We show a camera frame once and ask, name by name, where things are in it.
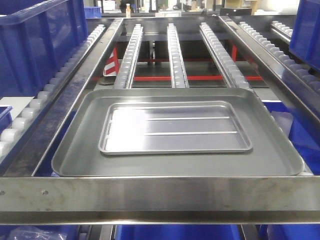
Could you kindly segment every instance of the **white bottle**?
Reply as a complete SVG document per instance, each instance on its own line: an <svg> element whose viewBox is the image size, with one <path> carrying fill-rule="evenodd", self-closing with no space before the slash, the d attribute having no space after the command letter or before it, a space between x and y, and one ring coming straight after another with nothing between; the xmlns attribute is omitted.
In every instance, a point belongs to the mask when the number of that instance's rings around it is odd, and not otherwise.
<svg viewBox="0 0 320 240"><path fill-rule="evenodd" d="M127 3L127 4L126 4L125 17L126 17L126 18L131 18L130 3Z"/></svg>

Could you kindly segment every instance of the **nested tray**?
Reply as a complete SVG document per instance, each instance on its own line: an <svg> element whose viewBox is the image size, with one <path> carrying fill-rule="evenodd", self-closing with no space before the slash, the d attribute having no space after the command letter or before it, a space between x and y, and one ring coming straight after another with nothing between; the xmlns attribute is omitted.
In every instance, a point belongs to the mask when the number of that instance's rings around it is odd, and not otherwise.
<svg viewBox="0 0 320 240"><path fill-rule="evenodd" d="M241 153L252 148L226 101L111 105L99 141L109 155Z"/></svg>
<svg viewBox="0 0 320 240"><path fill-rule="evenodd" d="M214 108L220 108L217 106L223 106L220 109L221 112L231 115L233 120L236 119L231 123L225 122L227 127L224 130L237 129L234 132L241 135L237 138L240 142L231 141L231 147L228 145L226 152L207 153L183 152L185 147L179 154L172 152L155 154L153 152L152 154L113 155L102 153L98 149L109 109L114 110L119 109L119 106L126 106L135 111L137 106L140 106L150 112L151 106L165 105L169 108L165 111L160 108L163 115L166 111L173 111L170 103L177 105L182 112L192 112L196 109L200 114L195 114L195 116L201 118ZM186 111L182 107L186 103L193 104L192 111ZM151 112L152 118L156 118L155 111ZM133 122L127 121L128 126L123 124L123 128L139 128ZM197 127L193 126L193 130L207 131L208 126L199 124ZM172 131L164 129L163 126L160 126L160 130L162 132ZM215 130L220 131L220 129L211 126L211 131ZM185 131L185 128L178 124L175 132L179 131ZM118 152L124 152L123 148L127 148L129 144L137 145L139 143L135 139L126 141L122 141L122 149ZM195 139L188 146L193 150L196 149L195 146L198 147L198 150L201 148L207 150L209 148L203 146L212 144L208 142L203 139L201 141ZM226 147L226 142L222 140L224 147ZM235 150L235 146L238 147L238 151L229 152L231 149ZM220 148L211 145L211 150ZM289 176L302 171L303 160L272 120L261 101L250 91L237 88L106 89L91 92L85 97L52 159L52 168L57 174L65 177Z"/></svg>

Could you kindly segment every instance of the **metal tray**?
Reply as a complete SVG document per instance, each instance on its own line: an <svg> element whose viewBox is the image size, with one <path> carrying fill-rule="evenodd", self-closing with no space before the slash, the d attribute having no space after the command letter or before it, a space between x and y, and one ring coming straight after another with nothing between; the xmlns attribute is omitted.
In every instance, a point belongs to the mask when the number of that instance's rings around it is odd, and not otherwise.
<svg viewBox="0 0 320 240"><path fill-rule="evenodd" d="M113 104L216 101L232 106L252 142L252 149L228 153L107 155L97 147L106 113ZM250 91L239 88L105 89L93 91L84 98L52 159L52 168L64 177L290 176L302 171L303 160Z"/></svg>
<svg viewBox="0 0 320 240"><path fill-rule="evenodd" d="M115 103L98 148L109 155L241 153L252 148L226 101Z"/></svg>

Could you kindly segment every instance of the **metal shelf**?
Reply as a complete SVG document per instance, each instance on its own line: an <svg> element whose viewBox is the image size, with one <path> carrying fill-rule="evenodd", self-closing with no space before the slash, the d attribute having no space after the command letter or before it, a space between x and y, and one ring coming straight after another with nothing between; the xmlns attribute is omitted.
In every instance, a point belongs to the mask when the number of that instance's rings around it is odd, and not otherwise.
<svg viewBox="0 0 320 240"><path fill-rule="evenodd" d="M143 41L166 36L168 24L179 39L200 40L207 23L218 39L230 39L277 96L309 131L320 134L319 95L266 52L237 23L264 23L284 16L132 18L90 20L89 26L108 29L78 63L36 123L7 158L0 178L2 224L123 224L123 223L318 223L320 177L32 177L55 142L61 126L91 79L102 72L117 41L130 38L136 24Z"/></svg>

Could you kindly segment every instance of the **flow rack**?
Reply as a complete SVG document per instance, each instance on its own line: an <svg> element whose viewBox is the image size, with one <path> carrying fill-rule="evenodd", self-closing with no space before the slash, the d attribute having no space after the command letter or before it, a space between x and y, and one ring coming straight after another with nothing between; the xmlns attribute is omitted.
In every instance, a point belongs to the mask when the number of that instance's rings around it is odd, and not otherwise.
<svg viewBox="0 0 320 240"><path fill-rule="evenodd" d="M265 41L275 38L270 31L271 24L276 24L274 21L292 28L294 17L202 15L89 19L90 32L98 25L105 28L89 36L91 44L86 45L76 65L52 91L45 107L2 161L0 223L319 223L320 178L314 175L35 176L50 149L57 145L59 132L72 110L92 90L92 79L101 75L119 41L127 41L129 45L120 67L120 71L124 68L125 71L118 75L116 89L110 90L114 97L124 98L123 91L135 97L139 92L129 88L141 42L166 41L167 37L172 87L185 88L174 91L186 96L192 92L188 88L179 40L204 40L228 87L247 89L254 96L219 43L219 40L231 40L320 144L320 95L306 82L311 77L305 72L299 75L298 69L284 64L259 42L261 38ZM246 24L259 33L255 36L261 37L255 38L254 32L246 31ZM167 94L161 90L150 90L150 93L158 98Z"/></svg>

